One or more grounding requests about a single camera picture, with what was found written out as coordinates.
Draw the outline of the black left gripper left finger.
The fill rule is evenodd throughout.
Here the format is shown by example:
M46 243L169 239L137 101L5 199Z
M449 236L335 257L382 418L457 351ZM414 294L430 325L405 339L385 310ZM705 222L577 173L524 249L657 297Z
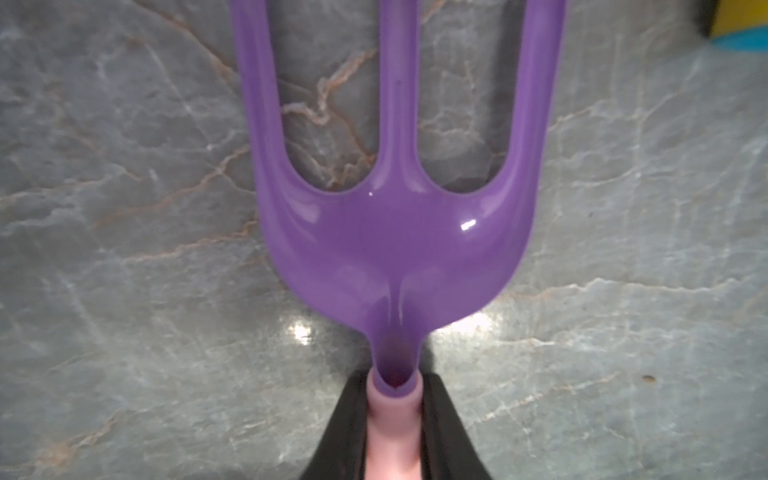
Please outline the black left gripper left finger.
M301 480L365 478L368 372L347 379L318 446Z

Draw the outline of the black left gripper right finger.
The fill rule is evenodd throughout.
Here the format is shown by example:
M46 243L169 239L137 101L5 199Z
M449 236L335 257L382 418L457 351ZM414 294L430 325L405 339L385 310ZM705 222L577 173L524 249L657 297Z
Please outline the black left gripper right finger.
M491 480L441 377L423 375L421 474L433 480Z

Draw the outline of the purple rake pink handle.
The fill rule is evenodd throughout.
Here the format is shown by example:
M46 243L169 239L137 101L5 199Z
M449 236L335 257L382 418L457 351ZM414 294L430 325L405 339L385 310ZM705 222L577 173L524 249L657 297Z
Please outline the purple rake pink handle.
M379 153L354 188L307 183L287 157L267 5L230 5L254 160L258 215L284 283L318 313L363 333L364 479L423 479L424 340L485 307L519 265L538 181L567 5L526 4L510 147L482 189L449 192L417 149L420 5L379 5Z

